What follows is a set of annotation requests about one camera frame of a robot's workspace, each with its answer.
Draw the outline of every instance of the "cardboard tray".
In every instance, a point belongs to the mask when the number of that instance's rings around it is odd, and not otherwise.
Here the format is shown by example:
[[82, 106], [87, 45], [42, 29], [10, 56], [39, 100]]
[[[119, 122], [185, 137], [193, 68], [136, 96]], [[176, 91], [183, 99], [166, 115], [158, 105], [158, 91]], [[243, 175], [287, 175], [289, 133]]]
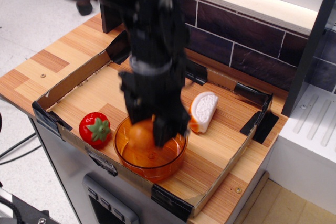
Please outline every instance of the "cardboard tray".
[[[187, 80], [181, 97], [186, 108], [204, 91], [213, 91], [219, 96], [218, 107], [206, 133], [190, 133], [181, 169], [172, 177], [154, 184], [120, 163], [112, 141], [96, 150], [84, 142], [78, 132], [81, 119], [93, 111], [108, 117], [112, 133], [128, 116], [118, 77], [118, 71], [130, 69], [127, 60], [121, 63], [128, 52], [127, 35], [121, 33], [106, 50], [33, 103], [36, 119], [52, 133], [88, 154], [108, 173], [120, 176], [187, 221], [202, 210], [250, 141], [254, 138], [262, 142], [266, 138], [277, 121], [277, 117], [270, 112], [272, 95], [229, 78], [225, 80], [226, 77], [221, 75], [216, 77], [220, 83], [230, 83], [233, 89], [209, 82], [204, 85], [191, 84]], [[206, 77], [205, 68], [195, 68]]]

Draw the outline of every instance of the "dark brick tile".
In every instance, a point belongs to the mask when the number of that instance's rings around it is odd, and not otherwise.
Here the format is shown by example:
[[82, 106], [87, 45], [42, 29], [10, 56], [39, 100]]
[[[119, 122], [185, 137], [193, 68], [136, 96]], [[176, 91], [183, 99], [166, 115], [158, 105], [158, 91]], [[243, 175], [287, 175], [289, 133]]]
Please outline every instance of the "dark brick tile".
[[285, 32], [204, 3], [198, 4], [197, 26], [224, 38], [278, 57]]
[[279, 59], [296, 67], [299, 66], [307, 41], [308, 39], [286, 33]]
[[185, 22], [193, 26], [196, 25], [196, 0], [178, 0], [180, 8], [185, 17]]
[[194, 27], [190, 29], [191, 42], [187, 48], [229, 66], [232, 42]]
[[222, 8], [222, 9], [229, 10], [230, 12], [233, 12], [233, 13], [236, 13], [236, 12], [237, 12], [237, 11], [235, 11], [235, 10], [233, 10], [233, 9], [227, 8], [227, 7], [222, 6], [222, 5], [220, 5], [220, 4], [217, 4], [217, 3], [213, 3], [213, 2], [208, 1], [208, 0], [198, 0], [198, 1], [201, 1], [201, 2], [203, 2], [203, 3], [208, 3], [208, 4], [211, 4], [211, 5], [218, 6], [218, 7]]
[[256, 17], [250, 16], [250, 15], [247, 15], [247, 14], [245, 14], [245, 13], [241, 13], [241, 12], [238, 12], [238, 14], [243, 15], [243, 16], [245, 16], [245, 17], [252, 18], [252, 19], [254, 19], [254, 20], [258, 20], [258, 21], [260, 21], [260, 22], [262, 22], [262, 23], [264, 23], [264, 24], [268, 24], [268, 25], [270, 25], [270, 26], [278, 27], [278, 28], [280, 28], [281, 30], [288, 31], [288, 32], [290, 32], [290, 33], [292, 33], [292, 34], [296, 34], [296, 35], [301, 36], [301, 37], [304, 37], [304, 38], [306, 38], [306, 39], [309, 38], [309, 35], [302, 34], [302, 33], [299, 33], [299, 32], [297, 32], [297, 31], [293, 31], [293, 30], [288, 29], [288, 28], [286, 28], [286, 27], [282, 27], [282, 26], [276, 25], [276, 24], [274, 24], [274, 23], [272, 23], [272, 22], [268, 22], [268, 21], [265, 21], [265, 20], [263, 20], [263, 19], [256, 18]]
[[297, 69], [237, 44], [234, 45], [231, 66], [287, 91]]
[[321, 59], [336, 63], [336, 32], [329, 33], [326, 46], [324, 47]]
[[310, 84], [332, 92], [336, 86], [336, 66], [316, 58], [314, 60], [318, 63]]

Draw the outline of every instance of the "wood grain countertop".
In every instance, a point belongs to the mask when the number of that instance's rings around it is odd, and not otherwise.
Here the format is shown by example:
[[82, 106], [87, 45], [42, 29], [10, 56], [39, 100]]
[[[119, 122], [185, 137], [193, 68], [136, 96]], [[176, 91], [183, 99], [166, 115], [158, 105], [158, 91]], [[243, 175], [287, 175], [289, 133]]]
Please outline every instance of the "wood grain countertop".
[[[58, 41], [37, 53], [0, 78], [0, 95], [15, 107], [34, 118], [32, 103], [67, 75], [82, 66], [96, 54], [102, 52], [123, 31], [119, 26], [105, 34], [102, 32], [100, 14], [91, 18]], [[238, 163], [234, 166], [202, 211], [188, 223], [225, 223], [260, 165], [274, 144], [287, 117], [281, 115], [287, 93], [260, 80], [252, 78], [227, 66], [220, 65], [188, 51], [189, 58], [210, 68], [211, 73], [223, 73], [243, 84], [267, 93], [273, 93], [271, 110], [279, 118], [263, 144], [252, 141]]]

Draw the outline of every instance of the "black tape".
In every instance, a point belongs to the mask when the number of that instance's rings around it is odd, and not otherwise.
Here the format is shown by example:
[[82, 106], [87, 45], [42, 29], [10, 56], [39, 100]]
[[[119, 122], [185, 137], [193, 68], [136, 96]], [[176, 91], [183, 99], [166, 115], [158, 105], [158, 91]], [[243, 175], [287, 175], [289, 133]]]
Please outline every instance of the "black tape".
[[253, 136], [253, 140], [262, 144], [267, 138], [268, 134], [273, 129], [274, 125], [277, 123], [279, 117], [274, 115], [270, 106], [272, 103], [273, 95], [267, 95], [267, 100], [262, 105], [262, 110], [255, 113], [251, 119], [241, 128], [240, 132], [248, 136], [254, 125], [257, 125], [257, 130]]
[[208, 81], [208, 72], [206, 67], [199, 65], [187, 59], [186, 62], [186, 77], [197, 84], [204, 85]]
[[262, 144], [273, 129], [274, 125], [277, 123], [278, 119], [278, 116], [274, 115], [272, 112], [268, 112], [261, 123], [257, 126], [253, 140]]
[[106, 48], [110, 59], [116, 64], [122, 64], [130, 55], [131, 46], [126, 30], [122, 31]]
[[250, 134], [251, 129], [256, 125], [258, 118], [261, 114], [261, 111], [258, 111], [255, 113], [250, 120], [244, 125], [243, 128], [241, 128], [240, 132], [243, 133], [245, 136], [248, 136]]
[[157, 184], [154, 184], [152, 187], [152, 200], [184, 222], [187, 222], [187, 219], [193, 209], [192, 205], [175, 195], [172, 195], [169, 191], [163, 189]]
[[72, 130], [72, 127], [68, 125], [65, 121], [63, 121], [58, 115], [54, 112], [46, 112], [38, 102], [34, 101], [32, 104], [34, 114], [36, 117], [37, 122], [42, 125], [47, 130], [51, 131], [55, 135], [61, 138], [61, 135], [58, 132], [57, 123], [68, 129], [69, 131]]
[[245, 86], [239, 82], [236, 84], [234, 92], [260, 106], [263, 106], [269, 97], [268, 94], [260, 92], [259, 90], [249, 86]]

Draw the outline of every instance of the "orange bowl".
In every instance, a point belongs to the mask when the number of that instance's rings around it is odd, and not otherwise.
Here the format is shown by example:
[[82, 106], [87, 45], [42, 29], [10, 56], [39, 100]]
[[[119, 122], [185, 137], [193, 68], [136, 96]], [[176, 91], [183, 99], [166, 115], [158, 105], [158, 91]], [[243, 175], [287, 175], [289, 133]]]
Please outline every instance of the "orange bowl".
[[132, 126], [129, 117], [117, 127], [114, 137], [114, 149], [121, 163], [128, 169], [151, 182], [170, 177], [182, 165], [188, 139], [180, 134], [170, 139], [163, 148], [133, 148], [129, 143], [129, 130]]

